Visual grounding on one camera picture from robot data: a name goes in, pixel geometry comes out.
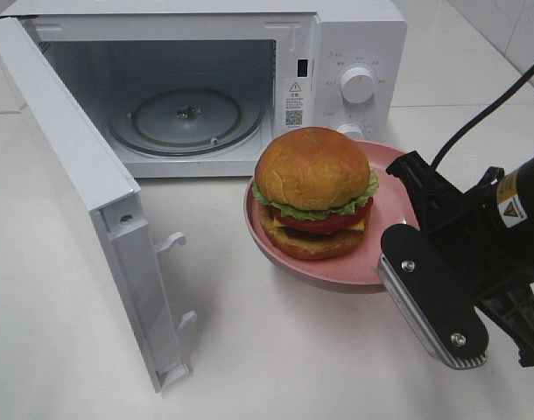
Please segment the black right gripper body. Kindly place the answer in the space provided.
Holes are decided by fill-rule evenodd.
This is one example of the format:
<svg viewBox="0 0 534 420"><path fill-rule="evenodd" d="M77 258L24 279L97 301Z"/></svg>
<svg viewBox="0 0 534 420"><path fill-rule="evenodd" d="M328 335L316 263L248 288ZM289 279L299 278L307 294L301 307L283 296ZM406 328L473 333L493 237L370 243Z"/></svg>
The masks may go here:
<svg viewBox="0 0 534 420"><path fill-rule="evenodd" d="M488 169L461 209L425 232L471 300L534 284L534 168Z"/></svg>

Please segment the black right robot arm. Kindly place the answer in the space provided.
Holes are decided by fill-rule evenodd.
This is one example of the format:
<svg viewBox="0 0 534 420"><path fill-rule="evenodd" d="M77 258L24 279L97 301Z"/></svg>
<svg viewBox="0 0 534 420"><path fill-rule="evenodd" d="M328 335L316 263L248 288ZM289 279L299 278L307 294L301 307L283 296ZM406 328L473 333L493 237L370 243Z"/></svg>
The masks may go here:
<svg viewBox="0 0 534 420"><path fill-rule="evenodd" d="M446 366L487 359L485 319L534 367L534 158L512 172L488 168L466 192L417 152L387 169L405 187L417 225L381 237L383 284L425 350Z"/></svg>

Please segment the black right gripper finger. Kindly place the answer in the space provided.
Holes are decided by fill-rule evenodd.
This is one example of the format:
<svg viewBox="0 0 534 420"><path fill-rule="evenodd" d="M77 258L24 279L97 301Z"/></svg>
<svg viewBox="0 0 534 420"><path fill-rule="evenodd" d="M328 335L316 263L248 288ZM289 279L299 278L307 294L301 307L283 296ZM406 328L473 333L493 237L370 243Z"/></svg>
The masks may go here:
<svg viewBox="0 0 534 420"><path fill-rule="evenodd" d="M404 185L422 231L442 226L460 211L463 193L438 172L430 171L416 151L395 158L385 172Z"/></svg>
<svg viewBox="0 0 534 420"><path fill-rule="evenodd" d="M529 285L483 298L477 307L515 342L519 364L534 367L534 292Z"/></svg>

